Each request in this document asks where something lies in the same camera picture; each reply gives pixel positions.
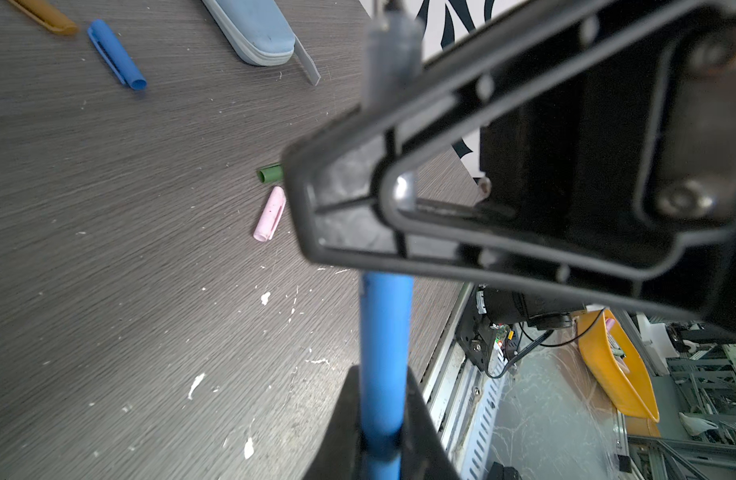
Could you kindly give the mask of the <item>blue pen cap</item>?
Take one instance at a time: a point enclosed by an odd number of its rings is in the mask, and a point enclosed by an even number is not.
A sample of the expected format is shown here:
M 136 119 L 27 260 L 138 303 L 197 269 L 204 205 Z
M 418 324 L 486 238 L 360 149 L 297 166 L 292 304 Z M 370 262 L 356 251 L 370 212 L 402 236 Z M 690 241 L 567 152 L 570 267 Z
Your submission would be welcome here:
M 101 19 L 93 21 L 87 33 L 97 52 L 123 85 L 134 91 L 143 91 L 147 88 L 144 75 L 117 38 L 117 34 L 105 21 Z

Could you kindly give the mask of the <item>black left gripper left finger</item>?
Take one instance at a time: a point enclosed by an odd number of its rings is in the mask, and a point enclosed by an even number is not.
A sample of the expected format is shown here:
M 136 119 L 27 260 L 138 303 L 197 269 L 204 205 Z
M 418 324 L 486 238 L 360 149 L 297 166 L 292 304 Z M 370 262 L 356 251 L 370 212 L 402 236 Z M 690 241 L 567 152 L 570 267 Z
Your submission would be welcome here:
M 325 436 L 305 479 L 360 479 L 365 448 L 360 427 L 359 368 L 349 369 Z M 457 479 L 459 474 L 438 438 L 412 371 L 407 374 L 404 423 L 399 442 L 402 479 Z

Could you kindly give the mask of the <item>blue pen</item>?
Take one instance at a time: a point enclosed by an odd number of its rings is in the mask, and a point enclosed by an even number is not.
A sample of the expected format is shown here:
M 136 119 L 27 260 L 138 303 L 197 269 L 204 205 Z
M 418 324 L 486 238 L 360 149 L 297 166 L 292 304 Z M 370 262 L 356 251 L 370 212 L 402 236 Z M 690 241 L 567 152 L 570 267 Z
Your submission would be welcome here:
M 420 73 L 423 33 L 403 1 L 374 3 L 363 55 L 363 108 L 405 87 Z M 413 286 L 411 276 L 361 273 L 361 479 L 401 477 Z

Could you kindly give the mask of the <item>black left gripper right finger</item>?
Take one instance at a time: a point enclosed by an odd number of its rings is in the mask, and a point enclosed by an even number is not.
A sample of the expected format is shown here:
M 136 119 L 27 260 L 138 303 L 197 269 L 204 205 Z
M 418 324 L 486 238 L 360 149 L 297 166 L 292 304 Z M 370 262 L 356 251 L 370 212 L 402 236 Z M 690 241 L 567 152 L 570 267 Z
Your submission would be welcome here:
M 282 165 L 313 262 L 736 334 L 736 1 L 532 1 Z

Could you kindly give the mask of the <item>green pen cap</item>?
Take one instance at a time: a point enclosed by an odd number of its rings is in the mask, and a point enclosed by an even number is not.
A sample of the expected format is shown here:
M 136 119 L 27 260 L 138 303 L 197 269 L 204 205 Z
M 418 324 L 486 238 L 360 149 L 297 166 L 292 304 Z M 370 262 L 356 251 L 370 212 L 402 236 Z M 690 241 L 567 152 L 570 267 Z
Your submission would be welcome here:
M 258 179 L 264 183 L 276 183 L 283 179 L 284 173 L 280 163 L 269 164 L 257 170 Z

